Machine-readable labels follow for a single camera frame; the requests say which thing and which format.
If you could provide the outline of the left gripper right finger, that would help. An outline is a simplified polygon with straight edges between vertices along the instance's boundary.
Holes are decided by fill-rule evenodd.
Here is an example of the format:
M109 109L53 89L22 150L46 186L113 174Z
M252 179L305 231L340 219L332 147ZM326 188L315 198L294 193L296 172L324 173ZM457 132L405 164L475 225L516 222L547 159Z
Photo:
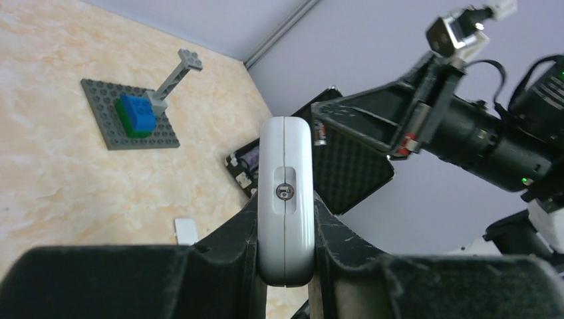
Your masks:
M563 280L525 256L391 255L314 198L311 318L562 318Z

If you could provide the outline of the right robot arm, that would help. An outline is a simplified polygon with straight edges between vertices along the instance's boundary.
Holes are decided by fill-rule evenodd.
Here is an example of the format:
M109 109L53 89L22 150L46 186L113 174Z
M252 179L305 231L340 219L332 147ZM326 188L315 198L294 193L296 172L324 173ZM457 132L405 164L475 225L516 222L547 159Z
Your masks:
M531 255L563 270L563 55L537 61L507 106L467 101L456 89L470 65L425 53L398 79L312 105L321 128L342 132L391 160L425 150L508 192L527 208L491 224L484 241L503 255Z

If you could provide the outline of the white battery cover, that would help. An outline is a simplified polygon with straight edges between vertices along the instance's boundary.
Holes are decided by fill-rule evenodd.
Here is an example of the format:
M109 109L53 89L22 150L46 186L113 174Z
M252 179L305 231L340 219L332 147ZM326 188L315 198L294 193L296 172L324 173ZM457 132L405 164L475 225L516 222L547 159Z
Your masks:
M193 245L199 240L196 222L190 218L175 218L174 234L178 245Z

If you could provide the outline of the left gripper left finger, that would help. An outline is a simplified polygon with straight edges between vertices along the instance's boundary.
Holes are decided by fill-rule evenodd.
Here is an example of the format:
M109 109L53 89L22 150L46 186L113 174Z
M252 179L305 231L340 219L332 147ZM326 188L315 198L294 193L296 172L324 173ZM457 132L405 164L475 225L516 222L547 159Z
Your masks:
M1 281L2 318L264 318L257 200L193 245L36 247Z

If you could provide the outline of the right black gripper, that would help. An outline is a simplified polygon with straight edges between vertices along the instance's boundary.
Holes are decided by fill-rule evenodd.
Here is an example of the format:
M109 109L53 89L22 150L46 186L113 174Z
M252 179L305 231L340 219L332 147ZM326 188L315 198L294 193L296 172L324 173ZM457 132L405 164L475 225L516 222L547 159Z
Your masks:
M465 75L460 58L424 54L396 80L312 105L313 119L384 156L406 158L427 146Z

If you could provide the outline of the white remote control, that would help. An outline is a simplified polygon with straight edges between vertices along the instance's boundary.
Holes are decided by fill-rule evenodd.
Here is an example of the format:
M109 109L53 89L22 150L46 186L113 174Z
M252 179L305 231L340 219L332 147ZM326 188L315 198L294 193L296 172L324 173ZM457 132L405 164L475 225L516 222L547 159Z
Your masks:
M298 117L268 119L259 138L257 262L269 286L306 285L314 273L311 131Z

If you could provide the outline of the battery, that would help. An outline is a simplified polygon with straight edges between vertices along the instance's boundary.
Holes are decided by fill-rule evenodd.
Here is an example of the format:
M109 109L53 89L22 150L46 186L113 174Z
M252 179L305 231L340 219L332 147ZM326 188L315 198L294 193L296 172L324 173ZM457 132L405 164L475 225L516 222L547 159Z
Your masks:
M315 120L313 122L313 145L314 146L325 146L327 144L327 133L325 125L319 121Z

